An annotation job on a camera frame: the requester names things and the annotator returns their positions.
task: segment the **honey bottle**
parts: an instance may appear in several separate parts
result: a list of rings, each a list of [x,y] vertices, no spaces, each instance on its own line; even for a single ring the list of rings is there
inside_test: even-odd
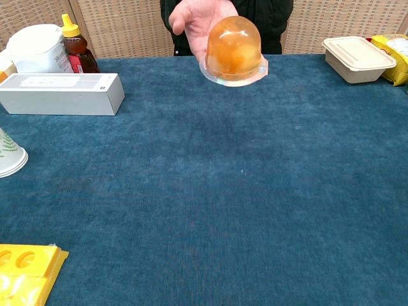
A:
[[[69,15],[62,15],[64,26],[62,34],[64,35],[64,46],[68,53],[72,70],[75,73],[99,73],[98,64],[92,52],[87,48],[88,42],[81,35],[77,24],[73,24]]]

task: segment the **jelly cup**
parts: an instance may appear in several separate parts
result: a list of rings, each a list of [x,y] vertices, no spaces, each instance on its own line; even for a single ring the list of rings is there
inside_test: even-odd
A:
[[[240,16],[224,18],[214,26],[200,63],[207,78],[222,80],[224,85],[250,84],[267,74],[267,66],[258,29]]]

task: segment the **yellow bottle cap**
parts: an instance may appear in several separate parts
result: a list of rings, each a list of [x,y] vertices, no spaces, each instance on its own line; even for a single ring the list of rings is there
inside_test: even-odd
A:
[[[79,30],[78,25],[72,23],[68,14],[62,15],[62,21],[64,22],[64,26],[62,27],[62,34],[64,37],[75,37],[81,35],[81,30]]]

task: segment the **yellow plastic tray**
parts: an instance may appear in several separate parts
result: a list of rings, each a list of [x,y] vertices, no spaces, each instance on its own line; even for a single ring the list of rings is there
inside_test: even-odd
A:
[[[67,257],[56,246],[0,244],[0,305],[44,306]]]

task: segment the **hand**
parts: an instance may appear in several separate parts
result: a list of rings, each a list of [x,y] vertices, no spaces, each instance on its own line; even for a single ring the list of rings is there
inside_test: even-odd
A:
[[[186,32],[191,52],[200,62],[205,57],[212,28],[229,16],[238,16],[230,0],[182,0],[171,13],[169,22],[174,34]]]

